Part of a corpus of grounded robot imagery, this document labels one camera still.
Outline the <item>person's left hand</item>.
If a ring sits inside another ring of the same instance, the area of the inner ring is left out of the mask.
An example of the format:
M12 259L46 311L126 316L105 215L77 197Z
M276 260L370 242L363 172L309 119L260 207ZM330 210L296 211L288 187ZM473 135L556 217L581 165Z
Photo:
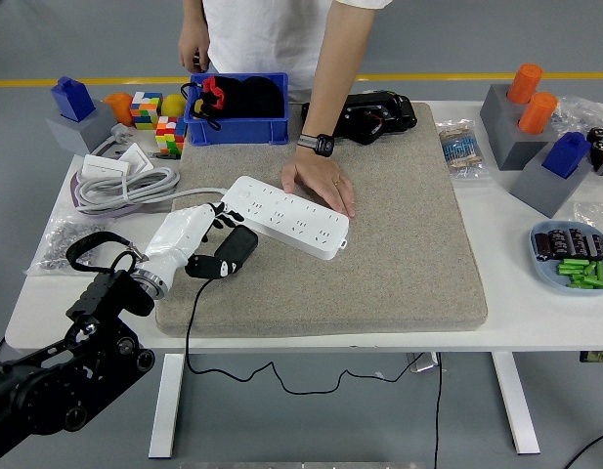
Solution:
M330 157L297 146L281 170L281 184L291 193L297 183L315 192L331 209L349 218L356 216L355 191L352 182Z

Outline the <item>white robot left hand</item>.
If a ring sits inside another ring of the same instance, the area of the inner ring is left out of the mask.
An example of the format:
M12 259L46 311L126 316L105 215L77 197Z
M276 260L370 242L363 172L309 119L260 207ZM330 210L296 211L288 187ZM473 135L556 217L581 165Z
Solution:
M160 290L158 297L171 288L176 271L188 265L215 221L233 225L244 218L223 201L175 210L166 216L146 248L142 264L144 277Z

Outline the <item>person's right hand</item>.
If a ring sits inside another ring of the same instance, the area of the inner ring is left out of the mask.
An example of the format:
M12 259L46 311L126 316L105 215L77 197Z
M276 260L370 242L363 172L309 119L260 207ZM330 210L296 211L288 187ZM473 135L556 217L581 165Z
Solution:
M179 60L190 73L206 72L210 65L208 57L209 34L206 28L184 28L178 42Z

